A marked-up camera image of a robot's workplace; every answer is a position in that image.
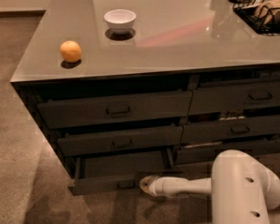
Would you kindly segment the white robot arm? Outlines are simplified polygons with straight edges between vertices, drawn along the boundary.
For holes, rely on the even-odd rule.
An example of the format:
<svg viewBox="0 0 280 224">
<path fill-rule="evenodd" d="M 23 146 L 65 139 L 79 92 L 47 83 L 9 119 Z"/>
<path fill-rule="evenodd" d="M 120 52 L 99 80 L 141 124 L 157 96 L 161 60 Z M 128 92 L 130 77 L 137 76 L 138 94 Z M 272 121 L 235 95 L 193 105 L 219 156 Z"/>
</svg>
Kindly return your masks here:
<svg viewBox="0 0 280 224">
<path fill-rule="evenodd" d="M 280 178 L 239 150 L 221 152 L 209 178 L 150 175 L 140 181 L 140 188 L 153 197 L 209 195 L 213 224 L 270 224 L 268 212 L 280 205 Z"/>
</svg>

